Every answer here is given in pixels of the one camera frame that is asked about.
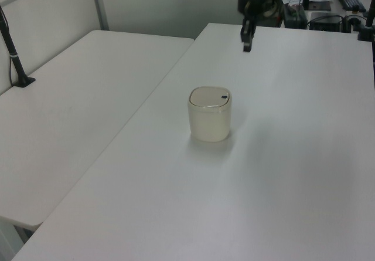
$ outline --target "black cable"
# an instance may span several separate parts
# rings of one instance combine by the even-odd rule
[[[344,17],[340,16],[340,15],[329,15],[329,16],[320,16],[318,18],[315,18],[315,19],[312,19],[311,21],[309,21],[307,24],[309,25],[311,22],[316,22],[316,21],[320,21],[322,19],[327,19],[327,18],[341,18],[341,20],[344,19]]]
[[[12,58],[9,57],[9,82],[11,83],[11,86],[13,87],[12,82]]]
[[[367,21],[366,18],[362,17],[362,16],[359,16],[359,15],[349,15],[349,16],[346,16],[347,18],[351,17],[351,16],[355,16],[355,17],[358,17],[358,18],[361,18],[361,19],[364,19],[365,21]]]

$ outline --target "small container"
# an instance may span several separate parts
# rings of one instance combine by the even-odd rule
[[[229,134],[232,96],[222,87],[198,87],[189,97],[192,136],[205,142],[218,142]]]

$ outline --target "container lid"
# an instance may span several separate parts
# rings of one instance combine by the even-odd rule
[[[222,87],[198,87],[190,94],[189,103],[205,109],[222,109],[231,102],[230,92]]]

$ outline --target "white tabletop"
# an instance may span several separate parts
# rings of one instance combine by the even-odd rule
[[[0,218],[40,225],[192,42],[94,31],[0,96]]]
[[[373,260],[371,44],[240,28],[207,26],[14,261]],[[190,137],[204,85],[233,95],[219,143]]]

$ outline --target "white lid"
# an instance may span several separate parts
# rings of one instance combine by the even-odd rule
[[[218,112],[228,108],[231,103],[229,90],[222,87],[198,87],[189,97],[189,105],[195,110]]]

